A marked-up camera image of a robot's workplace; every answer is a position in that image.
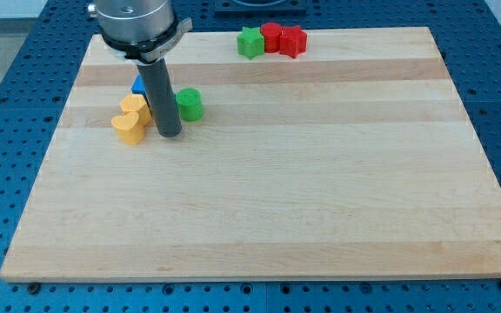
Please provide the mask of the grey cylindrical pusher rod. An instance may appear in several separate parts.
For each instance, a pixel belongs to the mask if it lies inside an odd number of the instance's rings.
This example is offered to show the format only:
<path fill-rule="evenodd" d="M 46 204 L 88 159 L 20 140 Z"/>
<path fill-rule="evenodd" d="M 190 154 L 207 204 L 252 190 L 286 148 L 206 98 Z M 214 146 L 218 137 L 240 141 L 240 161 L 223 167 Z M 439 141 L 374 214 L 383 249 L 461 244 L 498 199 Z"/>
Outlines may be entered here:
<path fill-rule="evenodd" d="M 175 95 L 167 65 L 163 59 L 150 65 L 138 65 L 150 111 L 162 137 L 176 137 L 182 131 Z"/>

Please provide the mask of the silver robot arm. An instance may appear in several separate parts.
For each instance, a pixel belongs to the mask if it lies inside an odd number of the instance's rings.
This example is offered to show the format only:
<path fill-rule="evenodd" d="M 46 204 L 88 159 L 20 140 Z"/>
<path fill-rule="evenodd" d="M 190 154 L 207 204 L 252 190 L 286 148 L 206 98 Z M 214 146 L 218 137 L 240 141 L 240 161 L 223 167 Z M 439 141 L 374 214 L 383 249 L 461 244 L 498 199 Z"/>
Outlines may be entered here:
<path fill-rule="evenodd" d="M 117 57 L 137 66 L 158 133 L 179 135 L 182 124 L 164 58 L 192 30 L 192 20 L 179 18 L 170 0 L 95 0 L 87 11 Z"/>

